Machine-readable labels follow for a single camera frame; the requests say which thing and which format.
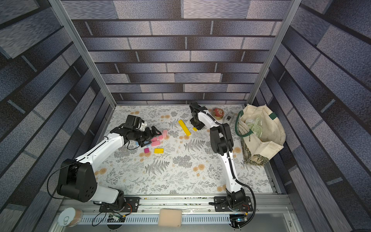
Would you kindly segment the yellow block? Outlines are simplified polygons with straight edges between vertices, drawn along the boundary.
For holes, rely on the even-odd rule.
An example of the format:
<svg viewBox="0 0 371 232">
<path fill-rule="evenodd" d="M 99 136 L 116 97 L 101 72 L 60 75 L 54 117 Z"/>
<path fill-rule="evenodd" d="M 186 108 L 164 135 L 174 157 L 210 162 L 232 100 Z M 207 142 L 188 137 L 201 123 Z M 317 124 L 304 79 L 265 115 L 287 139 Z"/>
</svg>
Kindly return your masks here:
<svg viewBox="0 0 371 232">
<path fill-rule="evenodd" d="M 181 126 L 181 128 L 186 128 L 186 125 L 182 120 L 179 120 L 178 123 Z"/>
<path fill-rule="evenodd" d="M 184 131 L 184 133 L 186 134 L 186 136 L 190 136 L 191 135 L 191 132 L 188 130 L 187 127 L 182 127 L 182 130 Z"/>
<path fill-rule="evenodd" d="M 164 149 L 163 148 L 156 148 L 156 149 L 154 149 L 154 153 L 155 154 L 163 154 L 164 153 Z"/>
</svg>

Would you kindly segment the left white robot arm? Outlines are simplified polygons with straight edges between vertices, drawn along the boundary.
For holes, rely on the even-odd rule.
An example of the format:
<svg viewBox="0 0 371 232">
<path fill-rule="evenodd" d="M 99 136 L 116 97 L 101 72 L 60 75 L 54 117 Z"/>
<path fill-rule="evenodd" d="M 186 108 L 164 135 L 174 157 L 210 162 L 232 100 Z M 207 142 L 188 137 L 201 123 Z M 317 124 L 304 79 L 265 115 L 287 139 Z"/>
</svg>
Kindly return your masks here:
<svg viewBox="0 0 371 232">
<path fill-rule="evenodd" d="M 113 153 L 130 141 L 136 141 L 140 147 L 151 143 L 154 137 L 162 133 L 154 126 L 135 129 L 124 124 L 110 131 L 91 150 L 76 159 L 66 159 L 60 169 L 57 193 L 80 202 L 98 202 L 113 212 L 119 212 L 126 206 L 123 191 L 101 186 L 97 183 L 97 168 Z"/>
</svg>

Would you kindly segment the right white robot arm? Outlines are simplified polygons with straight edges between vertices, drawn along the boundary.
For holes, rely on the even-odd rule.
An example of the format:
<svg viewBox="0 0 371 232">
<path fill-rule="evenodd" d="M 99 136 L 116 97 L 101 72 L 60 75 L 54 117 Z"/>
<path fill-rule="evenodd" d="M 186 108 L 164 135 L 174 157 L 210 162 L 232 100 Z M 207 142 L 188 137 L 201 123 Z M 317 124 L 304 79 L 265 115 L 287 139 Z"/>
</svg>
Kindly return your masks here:
<svg viewBox="0 0 371 232">
<path fill-rule="evenodd" d="M 225 204 L 231 210 L 238 210 L 245 207 L 248 211 L 255 209 L 251 203 L 246 200 L 244 188 L 253 192 L 250 187 L 238 180 L 236 168 L 233 161 L 233 137 L 229 124 L 218 122 L 208 113 L 208 109 L 198 105 L 196 102 L 190 106 L 192 118 L 191 124 L 196 129 L 209 129 L 211 149 L 219 155 L 222 163 L 223 173 L 226 180 L 226 200 Z"/>
</svg>

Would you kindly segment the pink block five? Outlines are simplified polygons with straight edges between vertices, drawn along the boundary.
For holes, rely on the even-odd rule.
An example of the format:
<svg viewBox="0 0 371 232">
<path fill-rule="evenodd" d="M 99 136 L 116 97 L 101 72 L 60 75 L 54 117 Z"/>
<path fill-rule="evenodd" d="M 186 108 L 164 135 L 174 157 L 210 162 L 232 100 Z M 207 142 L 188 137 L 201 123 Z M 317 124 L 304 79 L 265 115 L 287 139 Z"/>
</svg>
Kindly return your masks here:
<svg viewBox="0 0 371 232">
<path fill-rule="evenodd" d="M 161 142 L 160 141 L 153 141 L 151 143 L 151 146 L 153 146 L 153 147 L 160 146 L 160 145 L 161 145 Z"/>
</svg>

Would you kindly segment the round red lid tin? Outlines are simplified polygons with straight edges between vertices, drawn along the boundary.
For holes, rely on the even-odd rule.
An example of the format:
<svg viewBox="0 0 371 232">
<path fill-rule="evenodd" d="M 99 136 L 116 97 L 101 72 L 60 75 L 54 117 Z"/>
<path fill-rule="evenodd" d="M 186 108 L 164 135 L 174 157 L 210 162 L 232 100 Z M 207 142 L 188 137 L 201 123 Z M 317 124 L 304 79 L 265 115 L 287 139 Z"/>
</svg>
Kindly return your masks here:
<svg viewBox="0 0 371 232">
<path fill-rule="evenodd" d="M 214 108 L 211 112 L 216 120 L 222 120 L 225 116 L 225 112 L 221 108 Z"/>
</svg>

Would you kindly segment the small white box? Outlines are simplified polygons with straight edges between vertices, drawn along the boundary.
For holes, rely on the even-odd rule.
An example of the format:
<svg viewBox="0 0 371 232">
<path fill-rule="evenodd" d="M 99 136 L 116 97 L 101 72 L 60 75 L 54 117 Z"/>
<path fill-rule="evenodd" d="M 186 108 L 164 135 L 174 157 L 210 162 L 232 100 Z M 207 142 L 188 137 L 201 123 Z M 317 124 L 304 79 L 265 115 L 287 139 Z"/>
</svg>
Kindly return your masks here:
<svg viewBox="0 0 371 232">
<path fill-rule="evenodd" d="M 231 125 L 233 123 L 234 118 L 235 118 L 235 113 L 234 112 L 228 112 L 223 118 L 223 123 L 227 123 L 227 124 Z"/>
</svg>

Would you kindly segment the floral table mat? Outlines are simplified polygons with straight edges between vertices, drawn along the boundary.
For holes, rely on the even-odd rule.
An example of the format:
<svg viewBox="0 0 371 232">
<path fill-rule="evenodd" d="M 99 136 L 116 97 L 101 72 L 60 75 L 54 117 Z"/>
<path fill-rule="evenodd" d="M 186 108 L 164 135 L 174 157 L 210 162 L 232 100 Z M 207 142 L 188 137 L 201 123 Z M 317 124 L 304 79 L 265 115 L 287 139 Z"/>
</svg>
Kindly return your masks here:
<svg viewBox="0 0 371 232">
<path fill-rule="evenodd" d="M 108 129 L 124 123 L 128 115 L 141 117 L 167 137 L 160 140 L 163 154 L 154 147 L 140 148 L 131 142 L 112 154 L 95 172 L 97 182 L 124 191 L 127 195 L 224 194 L 226 180 L 219 155 L 210 145 L 207 128 L 193 131 L 187 105 L 119 106 Z M 186 136 L 182 120 L 191 135 Z"/>
</svg>

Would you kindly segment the cream tote bag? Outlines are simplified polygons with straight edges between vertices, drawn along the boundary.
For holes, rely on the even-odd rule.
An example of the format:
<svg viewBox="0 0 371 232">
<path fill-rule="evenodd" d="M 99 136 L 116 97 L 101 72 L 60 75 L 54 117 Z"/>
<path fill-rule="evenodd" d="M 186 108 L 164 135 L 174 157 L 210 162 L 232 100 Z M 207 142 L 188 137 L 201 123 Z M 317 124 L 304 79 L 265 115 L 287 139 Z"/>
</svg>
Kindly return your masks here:
<svg viewBox="0 0 371 232">
<path fill-rule="evenodd" d="M 266 105 L 248 104 L 238 113 L 234 130 L 242 141 L 245 164 L 264 166 L 284 148 L 284 127 Z"/>
</svg>

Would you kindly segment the beige sponge pad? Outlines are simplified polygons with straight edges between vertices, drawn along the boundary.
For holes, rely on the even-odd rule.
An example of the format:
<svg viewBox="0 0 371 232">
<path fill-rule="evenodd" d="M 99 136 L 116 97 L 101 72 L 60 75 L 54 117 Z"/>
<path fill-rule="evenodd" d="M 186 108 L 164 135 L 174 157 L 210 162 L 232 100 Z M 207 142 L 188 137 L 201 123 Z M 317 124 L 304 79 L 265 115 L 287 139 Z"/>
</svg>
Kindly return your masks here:
<svg viewBox="0 0 371 232">
<path fill-rule="evenodd" d="M 182 211 L 178 209 L 161 209 L 158 226 L 179 228 L 182 224 Z"/>
</svg>

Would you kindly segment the aluminium rail base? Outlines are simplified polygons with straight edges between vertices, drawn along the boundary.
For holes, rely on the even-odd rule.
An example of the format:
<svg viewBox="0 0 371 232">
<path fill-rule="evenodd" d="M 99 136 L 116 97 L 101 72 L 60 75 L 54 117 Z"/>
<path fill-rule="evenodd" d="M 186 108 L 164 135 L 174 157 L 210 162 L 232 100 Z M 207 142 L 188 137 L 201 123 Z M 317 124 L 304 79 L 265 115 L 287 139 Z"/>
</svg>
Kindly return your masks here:
<svg viewBox="0 0 371 232">
<path fill-rule="evenodd" d="M 182 211 L 182 224 L 230 224 L 236 218 L 240 223 L 247 222 L 252 217 L 258 220 L 260 214 L 273 217 L 283 216 L 284 224 L 290 232 L 301 232 L 297 215 L 286 195 L 257 194 L 257 204 L 247 197 L 248 203 L 255 207 L 248 211 L 245 207 L 231 210 L 225 204 L 223 195 L 136 195 L 126 196 L 128 205 L 119 213 L 101 212 L 101 207 L 93 202 L 80 203 L 76 200 L 64 200 L 57 215 L 67 208 L 73 207 L 83 211 L 81 225 L 155 225 L 158 224 L 161 209 L 178 209 Z"/>
</svg>

